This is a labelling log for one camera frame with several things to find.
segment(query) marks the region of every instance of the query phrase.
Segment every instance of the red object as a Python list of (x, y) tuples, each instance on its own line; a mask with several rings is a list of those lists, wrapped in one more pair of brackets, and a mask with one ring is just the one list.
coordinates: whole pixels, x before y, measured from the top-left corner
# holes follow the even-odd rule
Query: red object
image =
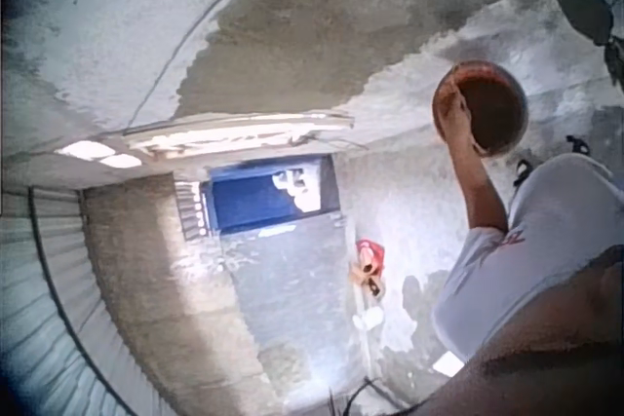
[(360, 239), (358, 242), (355, 243), (355, 245), (358, 249), (358, 255), (365, 247), (368, 247), (370, 250), (372, 250), (372, 273), (375, 276), (380, 277), (381, 272), (383, 271), (383, 258), (385, 256), (385, 249), (383, 248), (383, 246), (380, 246), (373, 241), (369, 241), (368, 239)]

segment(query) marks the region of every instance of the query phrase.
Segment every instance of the person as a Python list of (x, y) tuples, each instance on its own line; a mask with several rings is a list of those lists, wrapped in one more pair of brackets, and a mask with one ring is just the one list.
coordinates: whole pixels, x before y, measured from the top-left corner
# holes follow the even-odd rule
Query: person
[(465, 365), (397, 414), (624, 414), (624, 192), (564, 154), (523, 167), (508, 215), (457, 93), (441, 124), (469, 233), (432, 318)]

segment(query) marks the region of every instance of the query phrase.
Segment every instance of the concrete ceiling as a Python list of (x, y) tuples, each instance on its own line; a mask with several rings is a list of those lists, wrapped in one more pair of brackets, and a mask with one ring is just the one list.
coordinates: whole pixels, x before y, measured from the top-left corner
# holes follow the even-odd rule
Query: concrete ceiling
[[(430, 144), (433, 91), (466, 58), (501, 63), (532, 101), (548, 100), (531, 107), (533, 120), (595, 106), (597, 95), (600, 105), (621, 102), (602, 51), (555, 0), (7, 0), (3, 16), (3, 169), (16, 182), (81, 188), (170, 170), (51, 152), (198, 113), (331, 108), (355, 118), (346, 140), (412, 132)], [(573, 87), (585, 97), (566, 109), (544, 97)], [(336, 147), (353, 148), (342, 140), (295, 151)]]

